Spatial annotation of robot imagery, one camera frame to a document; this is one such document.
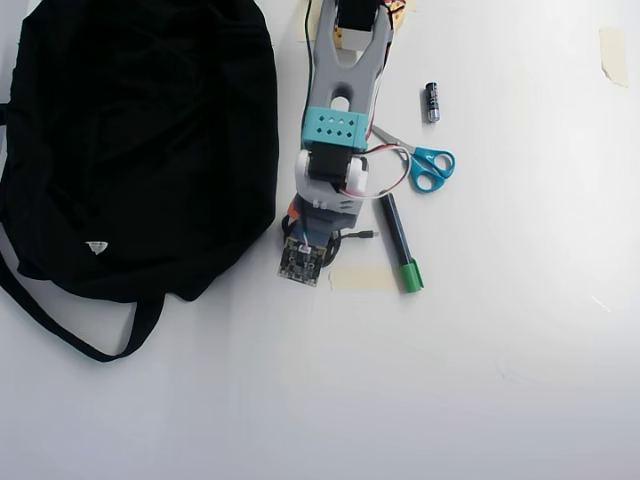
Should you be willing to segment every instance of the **scissors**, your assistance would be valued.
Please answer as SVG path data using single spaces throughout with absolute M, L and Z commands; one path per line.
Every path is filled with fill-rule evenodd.
M 453 156 L 453 153 L 447 152 L 446 150 L 432 150 L 425 147 L 413 147 L 375 125 L 371 130 L 380 137 L 383 142 L 398 144 L 409 151 L 409 154 L 411 155 L 411 170 L 409 172 L 409 176 L 413 180 L 413 186 L 420 193 L 435 192 L 444 185 L 447 178 L 453 175 L 453 172 L 456 169 L 456 157 Z M 450 162 L 448 168 L 440 168 L 436 164 L 437 157 L 448 158 Z M 429 188 L 424 188 L 420 185 L 419 180 L 422 176 L 426 176 L 431 180 L 431 186 Z

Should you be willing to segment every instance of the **cable connector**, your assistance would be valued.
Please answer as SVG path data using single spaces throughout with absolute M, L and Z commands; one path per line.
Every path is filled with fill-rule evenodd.
M 373 230 L 364 230 L 362 232 L 357 233 L 349 233 L 347 235 L 342 235 L 342 238 L 374 238 L 380 235 L 378 232 L 374 232 Z

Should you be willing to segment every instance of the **green marker cap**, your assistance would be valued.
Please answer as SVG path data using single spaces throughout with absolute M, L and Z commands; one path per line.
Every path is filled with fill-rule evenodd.
M 420 275 L 420 269 L 415 259 L 411 260 L 408 265 L 400 266 L 400 274 L 402 275 L 402 281 L 404 282 L 404 288 L 408 293 L 414 293 L 422 290 L 424 283 L 422 283 L 422 276 Z

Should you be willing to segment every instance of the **marker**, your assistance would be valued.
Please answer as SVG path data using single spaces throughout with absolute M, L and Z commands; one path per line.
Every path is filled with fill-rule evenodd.
M 424 87 L 427 95 L 427 120 L 436 123 L 440 120 L 440 101 L 438 100 L 438 84 L 427 83 Z
M 420 269 L 415 259 L 411 256 L 411 252 L 409 252 L 409 245 L 404 235 L 404 229 L 402 228 L 402 222 L 400 222 L 400 215 L 398 215 L 398 208 L 396 207 L 393 194 L 390 193 L 382 197 L 380 204 L 382 205 L 384 218 L 387 222 L 389 233 L 391 234 L 391 240 L 393 240 L 393 246 L 398 255 L 400 274 L 402 275 L 405 290 L 409 293 L 420 291 L 424 287 L 422 277 L 420 276 Z

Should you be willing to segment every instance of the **teal bracket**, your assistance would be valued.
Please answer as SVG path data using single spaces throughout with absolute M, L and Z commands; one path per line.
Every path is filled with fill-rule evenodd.
M 313 142 L 367 149 L 369 115 L 343 112 L 324 107 L 309 107 L 304 121 L 302 141 L 306 148 Z

